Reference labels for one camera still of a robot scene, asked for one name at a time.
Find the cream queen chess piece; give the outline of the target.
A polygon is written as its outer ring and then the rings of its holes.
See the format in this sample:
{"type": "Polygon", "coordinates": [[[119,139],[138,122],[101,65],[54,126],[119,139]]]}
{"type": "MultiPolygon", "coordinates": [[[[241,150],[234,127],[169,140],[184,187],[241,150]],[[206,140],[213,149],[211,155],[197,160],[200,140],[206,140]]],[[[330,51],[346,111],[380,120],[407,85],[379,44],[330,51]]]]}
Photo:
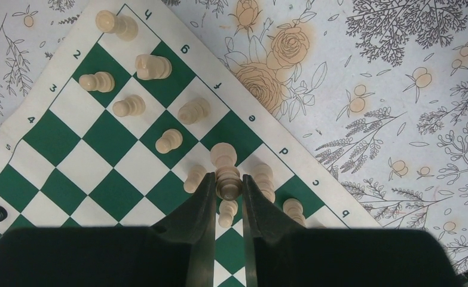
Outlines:
{"type": "Polygon", "coordinates": [[[223,200],[236,200],[241,194],[241,179],[240,172],[235,167],[235,148],[226,142],[217,143],[210,151],[210,161],[216,167],[217,195],[223,200]]]}

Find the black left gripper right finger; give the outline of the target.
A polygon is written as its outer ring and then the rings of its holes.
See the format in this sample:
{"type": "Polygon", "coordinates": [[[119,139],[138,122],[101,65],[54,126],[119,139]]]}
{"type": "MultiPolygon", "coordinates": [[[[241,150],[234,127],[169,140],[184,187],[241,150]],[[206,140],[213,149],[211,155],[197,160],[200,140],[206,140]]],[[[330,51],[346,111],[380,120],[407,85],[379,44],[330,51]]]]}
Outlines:
{"type": "Polygon", "coordinates": [[[385,228],[306,228],[243,176],[247,286],[459,286],[428,232],[385,228]]]}

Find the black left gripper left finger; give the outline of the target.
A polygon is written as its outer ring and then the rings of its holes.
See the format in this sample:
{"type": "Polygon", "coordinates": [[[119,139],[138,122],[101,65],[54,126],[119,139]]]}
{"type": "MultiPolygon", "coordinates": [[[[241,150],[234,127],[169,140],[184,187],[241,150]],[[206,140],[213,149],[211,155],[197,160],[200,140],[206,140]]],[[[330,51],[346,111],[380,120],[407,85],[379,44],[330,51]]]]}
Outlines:
{"type": "Polygon", "coordinates": [[[18,228],[0,238],[0,286],[212,286],[216,181],[152,226],[18,228]]]}

